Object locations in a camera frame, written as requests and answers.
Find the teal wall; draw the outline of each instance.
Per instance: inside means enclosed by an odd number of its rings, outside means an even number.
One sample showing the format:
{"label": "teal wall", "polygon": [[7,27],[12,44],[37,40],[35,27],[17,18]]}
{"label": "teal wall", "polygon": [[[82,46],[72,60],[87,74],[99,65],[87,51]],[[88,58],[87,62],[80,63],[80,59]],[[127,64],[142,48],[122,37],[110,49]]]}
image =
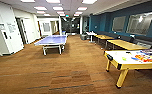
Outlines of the teal wall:
{"label": "teal wall", "polygon": [[97,32],[100,30],[100,16],[90,15],[89,18],[89,31]]}
{"label": "teal wall", "polygon": [[[111,13],[103,13],[103,14],[95,15],[95,16],[91,15],[90,31],[94,29],[93,28],[94,25],[98,25],[97,27],[99,28],[96,29],[96,32],[99,32],[99,31],[113,32],[112,31],[113,19],[115,17],[126,16],[123,32],[117,32],[117,33],[120,35],[128,36],[130,34],[126,33],[126,30],[128,27],[128,20],[129,20],[130,15],[136,15],[136,14],[142,14],[142,13],[148,13],[148,12],[152,12],[152,1],[135,5],[132,7],[128,7],[125,9],[121,9],[121,10],[111,12]],[[146,36],[152,37],[152,22],[150,24],[150,27]]]}

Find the recessed light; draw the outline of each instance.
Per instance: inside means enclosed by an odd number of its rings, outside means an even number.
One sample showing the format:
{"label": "recessed light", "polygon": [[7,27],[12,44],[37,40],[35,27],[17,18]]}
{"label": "recessed light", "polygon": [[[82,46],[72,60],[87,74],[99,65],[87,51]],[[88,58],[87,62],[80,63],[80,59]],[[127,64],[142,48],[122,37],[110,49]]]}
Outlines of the recessed light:
{"label": "recessed light", "polygon": [[58,14],[64,14],[64,12],[63,12],[63,11],[57,11],[57,13],[58,13]]}
{"label": "recessed light", "polygon": [[62,7],[53,7],[54,10],[63,10]]}
{"label": "recessed light", "polygon": [[44,11],[37,11],[37,13],[39,13],[39,14],[45,14]]}
{"label": "recessed light", "polygon": [[45,7],[34,7],[37,10],[47,10]]}
{"label": "recessed light", "polygon": [[21,0],[22,2],[35,2],[35,0]]}
{"label": "recessed light", "polygon": [[79,7],[78,10],[86,10],[87,7]]}
{"label": "recessed light", "polygon": [[60,16],[65,16],[65,14],[60,14]]}
{"label": "recessed light", "polygon": [[75,14],[82,14],[83,12],[75,12]]}
{"label": "recessed light", "polygon": [[48,3],[60,3],[60,0],[46,0]]}
{"label": "recessed light", "polygon": [[83,0],[83,2],[82,3],[84,3],[84,4],[93,4],[93,3],[95,3],[97,0]]}
{"label": "recessed light", "polygon": [[79,14],[74,14],[74,16],[79,16]]}
{"label": "recessed light", "polygon": [[50,16],[50,14],[44,14],[44,16]]}

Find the table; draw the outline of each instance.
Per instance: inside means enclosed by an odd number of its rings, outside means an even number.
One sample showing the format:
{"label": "table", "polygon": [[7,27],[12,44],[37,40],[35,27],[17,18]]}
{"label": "table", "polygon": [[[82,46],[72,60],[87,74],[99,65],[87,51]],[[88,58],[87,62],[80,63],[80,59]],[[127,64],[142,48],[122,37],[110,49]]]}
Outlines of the table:
{"label": "table", "polygon": [[89,41],[89,42],[90,42],[90,43],[94,43],[95,41],[92,40],[92,36],[93,36],[93,35],[97,35],[97,34],[94,33],[94,32],[86,32],[86,33],[91,36],[91,41]]}
{"label": "table", "polygon": [[112,40],[112,39],[114,39],[113,37],[109,37],[109,36],[106,36],[106,35],[95,35],[95,36],[98,38],[98,43],[99,43],[99,39],[106,40],[105,49],[106,49],[106,47],[107,47],[107,40]]}
{"label": "table", "polygon": [[46,49],[48,48],[59,48],[59,53],[61,54],[61,49],[64,50],[66,40],[67,35],[51,35],[34,43],[34,45],[42,45],[44,55],[46,55]]}
{"label": "table", "polygon": [[121,70],[120,76],[117,81],[117,88],[121,88],[125,77],[130,69],[152,69],[152,62],[142,62],[131,59],[135,57],[137,54],[143,54],[139,50],[138,51],[105,51],[105,57],[109,56],[113,58],[108,58],[106,71],[109,72],[110,65],[112,64],[118,70]]}
{"label": "table", "polygon": [[130,43],[130,42],[127,42],[127,41],[124,41],[124,40],[120,40],[120,39],[117,39],[117,40],[107,40],[108,42],[114,44],[114,45],[117,45],[117,46],[120,46],[126,50],[142,50],[142,49],[148,49],[148,48],[145,48],[145,47],[142,47],[140,45],[136,45],[134,43]]}

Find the air hockey table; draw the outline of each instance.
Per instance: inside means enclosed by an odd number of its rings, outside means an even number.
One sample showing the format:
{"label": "air hockey table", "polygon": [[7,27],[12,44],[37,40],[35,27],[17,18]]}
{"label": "air hockey table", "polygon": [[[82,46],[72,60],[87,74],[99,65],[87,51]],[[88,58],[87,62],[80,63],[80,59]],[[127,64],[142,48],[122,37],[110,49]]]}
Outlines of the air hockey table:
{"label": "air hockey table", "polygon": [[105,51],[104,56],[108,59],[106,71],[109,72],[112,64],[121,71],[116,87],[121,88],[125,77],[130,69],[152,69],[152,62],[136,60],[136,55],[144,55],[141,50],[112,50]]}

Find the window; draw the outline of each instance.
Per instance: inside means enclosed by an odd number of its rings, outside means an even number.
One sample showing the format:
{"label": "window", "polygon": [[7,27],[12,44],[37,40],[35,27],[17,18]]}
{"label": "window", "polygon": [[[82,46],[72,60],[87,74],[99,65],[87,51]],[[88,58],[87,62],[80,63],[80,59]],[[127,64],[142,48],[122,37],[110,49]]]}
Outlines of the window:
{"label": "window", "polygon": [[50,32],[49,23],[43,23],[44,32]]}
{"label": "window", "polygon": [[146,35],[151,24],[152,12],[131,15],[129,18],[127,33]]}
{"label": "window", "polygon": [[125,16],[123,17],[115,17],[113,20],[112,31],[122,32],[125,22]]}

